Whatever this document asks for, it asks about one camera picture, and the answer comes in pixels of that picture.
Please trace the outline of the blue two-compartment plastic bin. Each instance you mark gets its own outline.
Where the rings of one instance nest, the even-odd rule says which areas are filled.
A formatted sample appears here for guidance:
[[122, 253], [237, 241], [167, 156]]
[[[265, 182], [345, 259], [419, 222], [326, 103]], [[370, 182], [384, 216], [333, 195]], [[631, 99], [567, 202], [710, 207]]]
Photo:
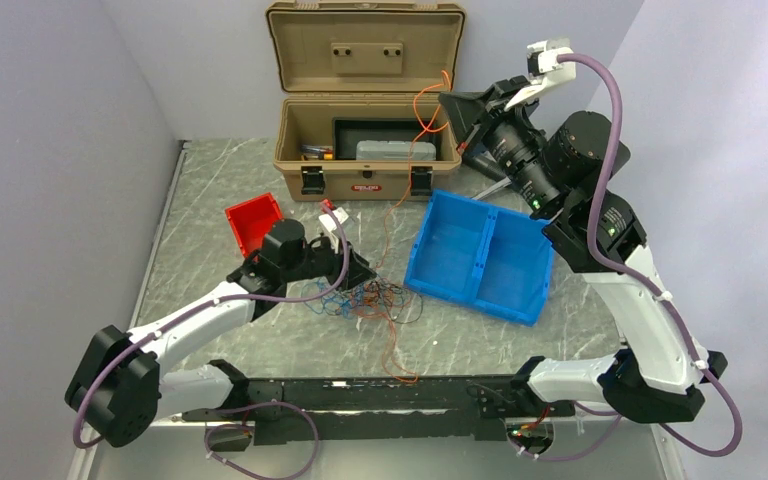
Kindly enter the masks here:
[[531, 327], [555, 252], [545, 220], [444, 190], [432, 194], [403, 283], [420, 294]]

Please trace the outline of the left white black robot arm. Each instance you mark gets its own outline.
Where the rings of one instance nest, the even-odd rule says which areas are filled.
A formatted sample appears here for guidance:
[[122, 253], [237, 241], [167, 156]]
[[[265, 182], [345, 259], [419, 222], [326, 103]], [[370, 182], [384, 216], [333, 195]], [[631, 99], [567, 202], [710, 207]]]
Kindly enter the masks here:
[[64, 401], [77, 414], [73, 440], [91, 426], [100, 440], [122, 447], [158, 418], [199, 408], [232, 420], [247, 406], [247, 378], [226, 361], [195, 370], [174, 366], [216, 337], [247, 325], [280, 303], [289, 284], [324, 279], [326, 290], [346, 291], [375, 278], [341, 227], [337, 237], [309, 240], [293, 219], [275, 222], [259, 248], [200, 299], [127, 332], [109, 325], [96, 332], [69, 382]]

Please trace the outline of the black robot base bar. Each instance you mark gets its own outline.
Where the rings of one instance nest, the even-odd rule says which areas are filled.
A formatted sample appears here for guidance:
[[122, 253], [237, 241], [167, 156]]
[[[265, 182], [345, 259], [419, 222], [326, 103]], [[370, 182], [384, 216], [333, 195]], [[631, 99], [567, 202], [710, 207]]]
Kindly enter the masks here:
[[187, 422], [243, 420], [257, 446], [308, 440], [470, 437], [504, 439], [518, 428], [573, 416], [569, 401], [530, 399], [509, 375], [427, 376], [414, 383], [392, 377], [251, 378], [243, 394], [216, 409], [183, 413]]

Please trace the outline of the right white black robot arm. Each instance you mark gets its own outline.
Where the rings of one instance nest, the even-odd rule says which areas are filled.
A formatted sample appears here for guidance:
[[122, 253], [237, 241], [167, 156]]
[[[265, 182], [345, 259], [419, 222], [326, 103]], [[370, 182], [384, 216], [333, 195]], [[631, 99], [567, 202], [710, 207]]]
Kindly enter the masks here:
[[444, 92], [438, 101], [458, 150], [484, 148], [543, 222], [553, 250], [592, 286], [623, 344], [598, 359], [530, 358], [512, 377], [511, 401], [534, 415], [555, 402], [610, 406], [641, 424], [689, 422], [704, 404], [700, 385], [727, 365], [718, 351], [688, 346], [666, 309], [641, 220], [622, 197], [595, 194], [610, 121], [572, 113], [552, 135], [530, 121], [531, 105], [510, 107], [523, 77], [478, 93]]

